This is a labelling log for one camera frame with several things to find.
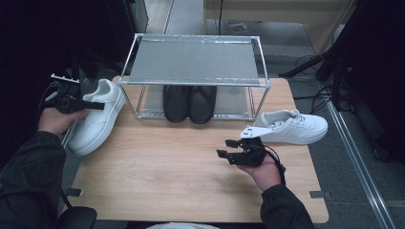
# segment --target black sleeve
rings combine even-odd
[[[66,153],[60,139],[38,132],[0,174],[2,228],[54,228]]]
[[[314,228],[304,204],[283,184],[262,193],[262,221],[266,228]]]

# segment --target table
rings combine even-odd
[[[288,82],[275,78],[271,83],[263,111],[294,109]],[[139,96],[140,85],[124,87],[128,96]],[[226,148],[224,141],[239,139],[249,124],[135,118],[125,105],[107,140],[83,157],[73,184],[83,194],[69,200],[95,208],[98,219],[260,222],[261,191],[249,175],[216,152],[238,152]],[[326,222],[325,201],[309,195],[320,186],[308,146],[268,145],[287,167],[288,188],[306,205],[313,222]]]
[[[316,54],[324,51],[336,29],[351,13],[354,0],[225,0],[222,19],[304,24]],[[204,0],[203,22],[219,19],[220,0]]]

